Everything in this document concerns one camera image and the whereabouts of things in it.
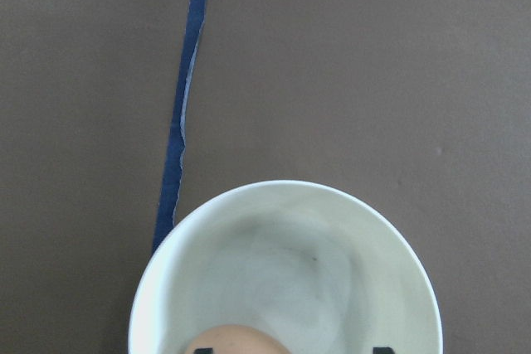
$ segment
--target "brown table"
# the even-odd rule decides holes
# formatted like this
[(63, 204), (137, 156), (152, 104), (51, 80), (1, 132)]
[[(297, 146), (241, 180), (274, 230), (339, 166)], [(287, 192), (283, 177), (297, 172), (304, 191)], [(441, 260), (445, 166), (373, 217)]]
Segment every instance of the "brown table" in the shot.
[[(2, 352), (125, 352), (187, 5), (0, 0)], [(337, 187), (421, 258), (446, 352), (527, 352), (530, 61), (531, 0), (209, 0), (178, 217)]]

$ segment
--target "white bowl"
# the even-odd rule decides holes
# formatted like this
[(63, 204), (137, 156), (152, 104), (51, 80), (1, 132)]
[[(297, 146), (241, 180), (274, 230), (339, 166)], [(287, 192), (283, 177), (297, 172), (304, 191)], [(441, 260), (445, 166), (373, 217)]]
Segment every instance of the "white bowl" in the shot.
[(181, 354), (198, 333), (255, 327), (294, 354), (441, 354), (426, 272), (360, 200), (310, 182), (258, 182), (197, 208), (140, 281), (130, 354)]

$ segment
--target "brown egg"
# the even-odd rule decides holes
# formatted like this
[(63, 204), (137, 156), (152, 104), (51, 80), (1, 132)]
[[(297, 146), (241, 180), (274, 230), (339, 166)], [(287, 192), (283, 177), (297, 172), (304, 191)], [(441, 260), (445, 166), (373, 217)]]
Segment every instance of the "brown egg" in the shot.
[(213, 354), (290, 354), (273, 337), (240, 325), (208, 329), (193, 339), (185, 354), (193, 354), (198, 348), (212, 348)]

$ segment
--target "blue tape strip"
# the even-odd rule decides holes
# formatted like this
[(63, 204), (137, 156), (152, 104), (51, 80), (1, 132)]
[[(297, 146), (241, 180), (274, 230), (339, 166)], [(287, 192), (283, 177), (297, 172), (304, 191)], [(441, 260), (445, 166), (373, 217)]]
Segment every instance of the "blue tape strip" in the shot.
[(185, 149), (184, 120), (188, 90), (192, 81), (197, 46), (205, 19), (207, 0), (190, 0), (188, 19), (184, 33), (183, 53), (173, 105), (173, 117), (169, 130), (168, 150), (164, 164), (163, 185), (158, 203), (157, 224), (153, 237), (153, 252), (173, 228), (175, 206), (177, 205), (181, 177), (183, 175), (183, 154)]

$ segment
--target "bowl rim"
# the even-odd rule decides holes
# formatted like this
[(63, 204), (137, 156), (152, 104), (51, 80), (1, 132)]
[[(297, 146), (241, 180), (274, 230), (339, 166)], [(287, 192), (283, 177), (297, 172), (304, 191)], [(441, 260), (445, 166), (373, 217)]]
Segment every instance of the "bowl rim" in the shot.
[(143, 290), (144, 285), (146, 284), (146, 280), (148, 278), (150, 270), (153, 268), (153, 265), (157, 262), (157, 258), (160, 257), (160, 254), (164, 251), (164, 248), (166, 248), (168, 245), (171, 245), (172, 237), (176, 234), (179, 234), (179, 231), (183, 230), (187, 225), (194, 222), (194, 215), (198, 213), (202, 208), (211, 206), (212, 204), (215, 204), (216, 202), (223, 201), (227, 196), (231, 196), (234, 194), (237, 194), (238, 192), (255, 189), (258, 187), (267, 187), (267, 186), (274, 186), (274, 185), (287, 185), (287, 186), (304, 186), (304, 187), (312, 187), (320, 190), (325, 190), (328, 192), (335, 193), (337, 195), (340, 195), (350, 201), (353, 201), (358, 206), (361, 206), (366, 211), (371, 213), (373, 216), (378, 218), (394, 235), (396, 238), (400, 240), (402, 245), (406, 248), (407, 252), (411, 256), (413, 262), (417, 266), (417, 268), (421, 271), (422, 278), (424, 279), (424, 283), (428, 289), (428, 293), (431, 300), (431, 306), (432, 310), (434, 311), (436, 315), (436, 337), (437, 337), (437, 345), (438, 345), (438, 353), (437, 354), (443, 354), (443, 332), (442, 332), (442, 321), (441, 321), (441, 312), (439, 310), (439, 306), (437, 304), (437, 299), (435, 295), (435, 291), (433, 289), (433, 286), (431, 285), (431, 281), (428, 277), (428, 274), (426, 270), (424, 269), (424, 266), (422, 265), (422, 262), (419, 260), (417, 254), (413, 250), (413, 248), (409, 245), (409, 243), (406, 241), (406, 239), (402, 236), (402, 234), (398, 231), (398, 229), (390, 222), (388, 221), (381, 213), (373, 209), (370, 205), (365, 203), (364, 201), (361, 201), (357, 197), (348, 194), (347, 192), (343, 192), (337, 188), (333, 188), (324, 184), (320, 184), (317, 182), (307, 182), (302, 180), (264, 180), (259, 182), (252, 182), (249, 184), (245, 184), (239, 187), (232, 188), (228, 191), (225, 191), (208, 201), (202, 203), (200, 206), (195, 208), (193, 211), (191, 211), (189, 214), (184, 216), (184, 218), (179, 221), (173, 229), (169, 232), (169, 234), (164, 238), (163, 242), (160, 244), (160, 246), (155, 250), (153, 255), (151, 256), (146, 268), (144, 269), (142, 273), (142, 277), (139, 281), (139, 284), (136, 288), (136, 292), (134, 294), (134, 300), (133, 305), (131, 307), (131, 311), (129, 314), (129, 327), (128, 327), (128, 353), (131, 353), (132, 345), (133, 345), (133, 336), (132, 336), (132, 326), (136, 319), (136, 313), (138, 312), (138, 306), (139, 306), (139, 300), (140, 300), (140, 294)]

